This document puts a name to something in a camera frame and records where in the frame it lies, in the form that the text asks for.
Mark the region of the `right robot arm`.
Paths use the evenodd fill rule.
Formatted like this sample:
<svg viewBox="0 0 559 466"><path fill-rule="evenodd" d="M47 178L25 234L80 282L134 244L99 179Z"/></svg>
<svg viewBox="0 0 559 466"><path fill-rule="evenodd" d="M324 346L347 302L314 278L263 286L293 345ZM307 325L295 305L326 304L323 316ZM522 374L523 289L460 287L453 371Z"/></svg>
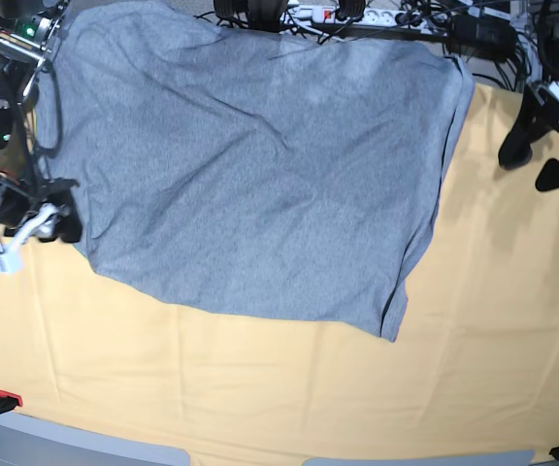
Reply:
<svg viewBox="0 0 559 466"><path fill-rule="evenodd" d="M78 242L82 234L72 190L54 177L48 158L58 148L37 142L31 118L42 73L55 74L53 46L66 1L0 1L0 236L43 243Z"/></svg>

